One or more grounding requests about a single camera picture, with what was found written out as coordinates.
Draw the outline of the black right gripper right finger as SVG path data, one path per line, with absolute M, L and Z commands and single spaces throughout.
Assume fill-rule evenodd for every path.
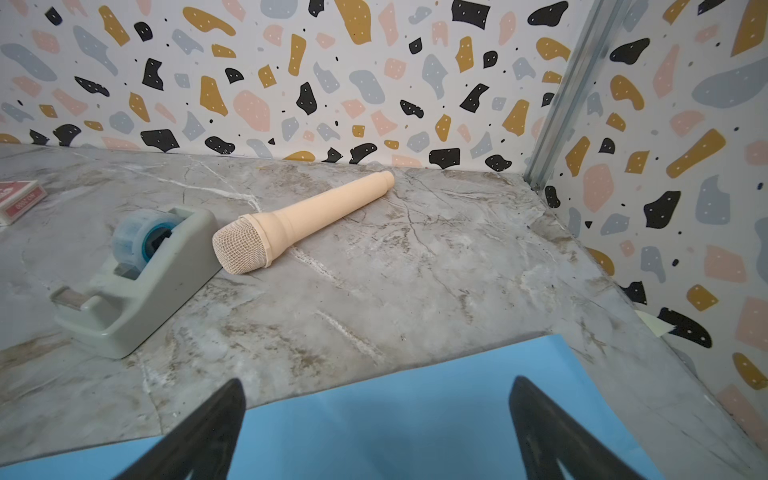
M 639 479 L 641 476 L 525 376 L 509 410 L 529 479 Z

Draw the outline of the aluminium right corner post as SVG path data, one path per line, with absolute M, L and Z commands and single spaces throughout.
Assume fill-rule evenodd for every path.
M 524 174 L 524 180 L 534 191 L 543 191 L 552 177 L 566 136 L 586 100 L 588 82 L 596 65 L 607 55 L 607 45 L 629 6 L 625 0 L 593 3 Z

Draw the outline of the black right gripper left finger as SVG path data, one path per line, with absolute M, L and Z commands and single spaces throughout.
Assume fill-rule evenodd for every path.
M 245 411 L 243 385 L 232 378 L 116 478 L 225 479 Z

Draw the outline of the beige microphone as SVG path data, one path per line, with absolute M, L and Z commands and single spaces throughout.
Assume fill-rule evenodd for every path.
M 381 198 L 394 185 L 391 172 L 376 172 L 276 211 L 242 215 L 213 235 L 214 253 L 233 275 L 268 267 L 295 243 Z

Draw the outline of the red playing card box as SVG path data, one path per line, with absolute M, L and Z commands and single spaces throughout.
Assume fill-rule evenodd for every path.
M 12 225 L 46 196 L 46 190 L 36 180 L 2 181 L 1 225 Z

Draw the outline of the blue wrapping paper sheet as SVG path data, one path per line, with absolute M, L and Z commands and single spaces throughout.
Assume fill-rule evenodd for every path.
M 550 335 L 246 408 L 225 479 L 529 479 L 509 410 L 518 376 L 639 479 L 659 477 L 563 338 Z M 1 475 L 117 479 L 164 436 L 26 461 Z

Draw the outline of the grey tape dispenser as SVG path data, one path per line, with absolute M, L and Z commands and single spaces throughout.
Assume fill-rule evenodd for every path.
M 126 215 L 111 256 L 80 290 L 54 291 L 54 321 L 95 355 L 122 359 L 136 350 L 220 269 L 210 211 L 189 206 Z

